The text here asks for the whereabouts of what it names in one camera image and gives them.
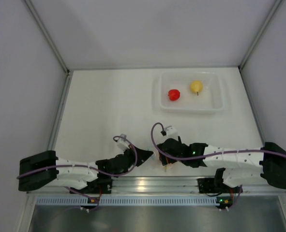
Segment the clear zip top bag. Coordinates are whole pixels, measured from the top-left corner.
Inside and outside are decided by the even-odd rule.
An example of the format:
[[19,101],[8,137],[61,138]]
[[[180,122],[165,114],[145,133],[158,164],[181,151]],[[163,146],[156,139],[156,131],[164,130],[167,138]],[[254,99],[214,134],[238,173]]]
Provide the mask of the clear zip top bag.
[[165,157],[166,163],[163,165],[160,160],[159,152],[155,148],[149,149],[149,151],[152,151],[152,155],[148,159],[148,164],[157,171],[162,171],[166,174],[173,169],[175,164],[177,164],[176,162],[170,163],[168,158]]

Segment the red fake apple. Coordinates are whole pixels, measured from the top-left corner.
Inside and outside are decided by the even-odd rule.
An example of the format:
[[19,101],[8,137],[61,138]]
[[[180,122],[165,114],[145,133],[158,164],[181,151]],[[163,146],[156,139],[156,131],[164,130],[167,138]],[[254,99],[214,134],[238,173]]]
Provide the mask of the red fake apple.
[[170,89],[168,91],[168,98],[172,102],[177,101],[180,98],[180,95],[181,93],[178,89]]

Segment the yellow fake fruit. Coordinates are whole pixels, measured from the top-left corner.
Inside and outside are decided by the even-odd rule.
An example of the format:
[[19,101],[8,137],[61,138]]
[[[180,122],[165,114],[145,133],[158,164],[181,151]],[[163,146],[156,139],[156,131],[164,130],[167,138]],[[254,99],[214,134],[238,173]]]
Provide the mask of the yellow fake fruit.
[[201,81],[195,80],[190,84],[190,91],[196,95],[203,90],[203,84]]

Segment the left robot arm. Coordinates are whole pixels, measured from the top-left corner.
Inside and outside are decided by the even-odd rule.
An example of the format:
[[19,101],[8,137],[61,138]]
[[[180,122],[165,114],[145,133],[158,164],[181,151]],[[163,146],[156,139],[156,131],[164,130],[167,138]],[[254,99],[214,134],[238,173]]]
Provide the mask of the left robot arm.
[[129,147],[122,154],[95,162],[75,162],[57,157],[48,150],[19,163],[18,190],[30,192],[42,187],[70,187],[82,193],[113,177],[129,174],[153,155],[152,151]]

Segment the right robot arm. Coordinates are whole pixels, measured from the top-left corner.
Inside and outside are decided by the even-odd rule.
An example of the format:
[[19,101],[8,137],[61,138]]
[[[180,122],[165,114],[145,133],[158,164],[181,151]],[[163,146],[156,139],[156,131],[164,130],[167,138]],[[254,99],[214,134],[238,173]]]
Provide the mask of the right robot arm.
[[214,184],[235,188],[240,185],[268,183],[286,189],[286,151],[266,142],[256,149],[231,150],[206,143],[186,145],[168,138],[156,146],[163,165],[181,162],[191,168],[214,168]]

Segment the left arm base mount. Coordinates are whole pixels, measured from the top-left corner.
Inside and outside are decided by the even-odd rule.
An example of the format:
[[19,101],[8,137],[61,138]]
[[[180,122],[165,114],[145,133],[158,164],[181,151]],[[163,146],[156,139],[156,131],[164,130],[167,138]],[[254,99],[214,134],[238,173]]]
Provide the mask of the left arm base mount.
[[91,183],[91,193],[92,194],[111,194],[112,189],[112,179],[96,179]]

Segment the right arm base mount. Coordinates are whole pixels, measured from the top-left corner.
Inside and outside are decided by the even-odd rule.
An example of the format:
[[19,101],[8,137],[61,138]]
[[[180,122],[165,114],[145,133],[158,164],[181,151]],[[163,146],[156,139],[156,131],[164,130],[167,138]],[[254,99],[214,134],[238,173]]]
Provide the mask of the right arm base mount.
[[200,178],[197,180],[199,193],[218,194],[219,190],[214,184],[214,178]]

